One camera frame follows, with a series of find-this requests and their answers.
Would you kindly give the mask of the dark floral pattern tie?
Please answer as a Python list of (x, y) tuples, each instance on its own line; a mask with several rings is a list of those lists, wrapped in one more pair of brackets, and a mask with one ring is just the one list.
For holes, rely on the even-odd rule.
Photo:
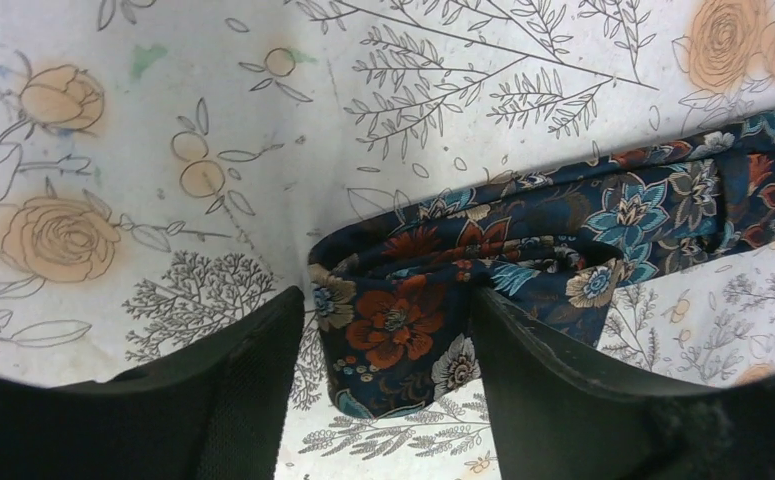
[(349, 225), (308, 257), (332, 403), (391, 418), (477, 379), (477, 287), (593, 347), (616, 289), (773, 241), (775, 109)]

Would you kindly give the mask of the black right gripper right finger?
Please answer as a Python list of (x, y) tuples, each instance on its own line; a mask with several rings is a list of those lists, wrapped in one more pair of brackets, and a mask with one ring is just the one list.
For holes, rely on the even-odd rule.
[(775, 479), (775, 375), (712, 388), (654, 374), (471, 300), (505, 479)]

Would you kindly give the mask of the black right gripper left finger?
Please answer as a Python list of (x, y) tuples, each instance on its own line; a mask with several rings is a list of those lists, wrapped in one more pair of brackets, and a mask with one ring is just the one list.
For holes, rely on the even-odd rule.
[(304, 296), (106, 382), (0, 378), (0, 479), (270, 479), (293, 384)]

